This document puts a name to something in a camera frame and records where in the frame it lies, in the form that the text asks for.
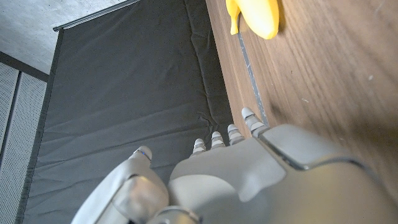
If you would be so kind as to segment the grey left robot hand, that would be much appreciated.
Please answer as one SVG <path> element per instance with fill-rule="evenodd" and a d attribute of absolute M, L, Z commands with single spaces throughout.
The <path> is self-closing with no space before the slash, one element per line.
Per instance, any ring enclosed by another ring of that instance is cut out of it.
<path fill-rule="evenodd" d="M 370 168 L 304 129 L 270 128 L 242 110 L 251 137 L 228 126 L 164 183 L 146 146 L 92 191 L 73 223 L 396 223 L 397 204 Z"/>

